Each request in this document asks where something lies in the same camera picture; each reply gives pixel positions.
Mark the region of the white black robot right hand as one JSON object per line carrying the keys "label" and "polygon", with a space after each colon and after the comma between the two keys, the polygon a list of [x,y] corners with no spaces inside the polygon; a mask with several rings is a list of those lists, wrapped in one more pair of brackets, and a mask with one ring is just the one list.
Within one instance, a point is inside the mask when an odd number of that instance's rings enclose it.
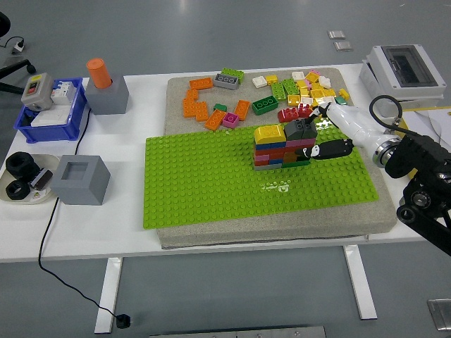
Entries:
{"label": "white black robot right hand", "polygon": [[328,118],[346,138],[296,150],[295,153],[302,160],[310,158],[326,160],[348,156],[357,146],[364,149],[372,161],[382,168],[400,143],[398,136],[383,133],[363,110],[353,106],[321,104],[313,110],[306,122],[310,123],[318,116]]}

